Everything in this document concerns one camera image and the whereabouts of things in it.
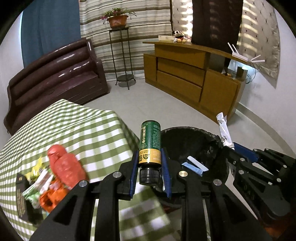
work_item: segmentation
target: white wall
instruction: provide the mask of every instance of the white wall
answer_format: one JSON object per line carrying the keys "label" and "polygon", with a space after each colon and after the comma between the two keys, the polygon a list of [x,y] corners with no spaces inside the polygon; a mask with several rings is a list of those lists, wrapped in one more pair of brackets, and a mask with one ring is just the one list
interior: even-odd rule
{"label": "white wall", "polygon": [[0,150],[10,138],[3,120],[8,111],[7,86],[9,81],[24,68],[20,29],[22,13],[13,23],[0,45]]}
{"label": "white wall", "polygon": [[278,80],[272,84],[257,72],[240,103],[270,125],[296,153],[296,38],[277,11],[276,17],[281,42]]}

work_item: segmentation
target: drawer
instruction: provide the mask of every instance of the drawer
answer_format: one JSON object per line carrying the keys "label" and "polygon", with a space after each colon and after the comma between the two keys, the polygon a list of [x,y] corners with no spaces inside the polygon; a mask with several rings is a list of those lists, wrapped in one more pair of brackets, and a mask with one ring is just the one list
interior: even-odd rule
{"label": "drawer", "polygon": [[200,98],[200,105],[211,111],[214,115],[223,112],[227,115],[237,96],[238,83],[231,78],[208,70]]}
{"label": "drawer", "polygon": [[155,45],[154,50],[156,57],[177,60],[178,62],[189,64],[201,69],[205,69],[207,67],[210,56],[210,53],[205,51],[184,48],[182,46],[178,46],[178,44],[173,46]]}
{"label": "drawer", "polygon": [[205,71],[203,69],[164,58],[158,58],[157,69],[199,86],[202,86],[205,77]]}
{"label": "drawer", "polygon": [[156,81],[156,57],[151,54],[144,54],[145,79]]}
{"label": "drawer", "polygon": [[202,88],[186,80],[157,71],[157,82],[191,101],[198,103],[200,100]]}

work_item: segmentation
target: floor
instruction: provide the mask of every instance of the floor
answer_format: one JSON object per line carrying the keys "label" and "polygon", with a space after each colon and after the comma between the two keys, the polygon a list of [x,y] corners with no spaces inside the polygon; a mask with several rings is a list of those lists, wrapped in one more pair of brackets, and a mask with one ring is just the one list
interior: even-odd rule
{"label": "floor", "polygon": [[[108,85],[109,94],[91,101],[85,106],[115,111],[137,136],[140,136],[141,124],[146,120],[158,121],[162,130],[173,126],[193,126],[216,135],[220,134],[219,126],[212,120],[171,95],[145,83],[144,79],[138,79],[136,84],[130,87],[130,90],[126,87],[115,86],[113,81],[108,82]],[[239,111],[236,111],[233,117],[227,121],[227,126],[233,142],[249,149],[264,150],[264,148],[269,148],[283,152],[266,132]],[[251,208],[233,186],[233,180],[233,176],[229,173],[226,185],[251,211]],[[169,214],[175,230],[179,230],[181,227],[180,215],[180,210]]]}

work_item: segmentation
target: bottle label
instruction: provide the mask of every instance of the bottle label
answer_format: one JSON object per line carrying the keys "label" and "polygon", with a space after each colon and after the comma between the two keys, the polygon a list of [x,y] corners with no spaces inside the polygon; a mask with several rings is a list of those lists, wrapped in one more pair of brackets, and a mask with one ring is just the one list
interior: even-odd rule
{"label": "bottle label", "polygon": [[160,124],[156,121],[147,121],[141,126],[139,164],[144,162],[161,164]]}

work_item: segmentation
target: black bottle cap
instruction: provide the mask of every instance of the black bottle cap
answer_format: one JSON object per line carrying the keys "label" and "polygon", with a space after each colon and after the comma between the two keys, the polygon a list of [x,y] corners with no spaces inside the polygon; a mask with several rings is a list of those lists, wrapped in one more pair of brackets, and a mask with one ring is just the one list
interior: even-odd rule
{"label": "black bottle cap", "polygon": [[139,183],[145,186],[155,186],[159,184],[159,170],[151,167],[140,169]]}

